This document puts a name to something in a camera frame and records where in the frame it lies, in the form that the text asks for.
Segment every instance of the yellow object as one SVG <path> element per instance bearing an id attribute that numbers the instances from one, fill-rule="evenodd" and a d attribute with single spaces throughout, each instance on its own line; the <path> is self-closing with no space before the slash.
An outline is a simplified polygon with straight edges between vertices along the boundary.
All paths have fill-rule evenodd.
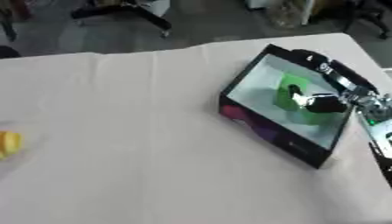
<path id="1" fill-rule="evenodd" d="M 0 159 L 17 153 L 21 147 L 22 137 L 18 133 L 0 131 Z"/>

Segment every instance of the gray floor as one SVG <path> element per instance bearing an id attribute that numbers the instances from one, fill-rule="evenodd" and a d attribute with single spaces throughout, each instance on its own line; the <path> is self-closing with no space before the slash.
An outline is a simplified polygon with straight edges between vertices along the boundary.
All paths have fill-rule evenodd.
<path id="1" fill-rule="evenodd" d="M 171 0 L 165 17 L 173 23 L 168 39 L 161 39 L 153 25 L 127 14 L 87 19 L 79 27 L 69 11 L 83 0 L 39 0 L 34 17 L 16 24 L 19 38 L 9 44 L 0 34 L 0 44 L 10 45 L 24 56 L 58 53 L 132 53 L 176 49 L 198 44 L 237 39 L 262 39 L 339 32 L 339 21 L 324 21 L 296 30 L 277 29 L 264 13 L 249 11 L 242 0 Z M 386 21 L 392 26 L 392 13 Z M 379 40 L 372 25 L 357 22 L 350 30 L 360 45 L 382 66 L 392 67 L 392 38 Z"/>

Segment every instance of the chair wheel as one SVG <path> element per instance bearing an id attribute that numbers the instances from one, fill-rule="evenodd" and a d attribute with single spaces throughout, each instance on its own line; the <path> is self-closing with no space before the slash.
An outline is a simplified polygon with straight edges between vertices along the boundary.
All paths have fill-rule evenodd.
<path id="1" fill-rule="evenodd" d="M 162 31 L 161 38 L 167 39 L 170 36 L 170 31 Z"/>
<path id="2" fill-rule="evenodd" d="M 378 38 L 379 39 L 388 39 L 389 38 L 389 34 L 387 32 L 383 32 L 382 34 L 380 34 L 380 36 Z"/>

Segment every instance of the white tablecloth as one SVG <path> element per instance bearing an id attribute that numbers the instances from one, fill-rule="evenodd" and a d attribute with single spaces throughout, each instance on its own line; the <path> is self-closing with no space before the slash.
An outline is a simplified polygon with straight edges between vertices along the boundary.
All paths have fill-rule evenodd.
<path id="1" fill-rule="evenodd" d="M 353 116 L 313 170 L 217 113 L 267 44 L 325 53 L 382 91 L 391 79 L 343 34 L 0 60 L 0 223 L 347 224 L 392 221 L 392 190 Z"/>

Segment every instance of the robotic arm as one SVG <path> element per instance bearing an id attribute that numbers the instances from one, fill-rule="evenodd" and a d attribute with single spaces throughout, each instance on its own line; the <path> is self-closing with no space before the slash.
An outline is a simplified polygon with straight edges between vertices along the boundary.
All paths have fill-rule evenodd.
<path id="1" fill-rule="evenodd" d="M 370 137 L 370 149 L 392 187 L 392 97 L 389 94 L 381 96 L 373 84 L 337 60 L 306 50 L 292 52 L 318 71 L 339 94 L 306 96 L 298 86 L 292 85 L 289 86 L 291 99 L 313 113 L 343 113 L 354 106 Z"/>

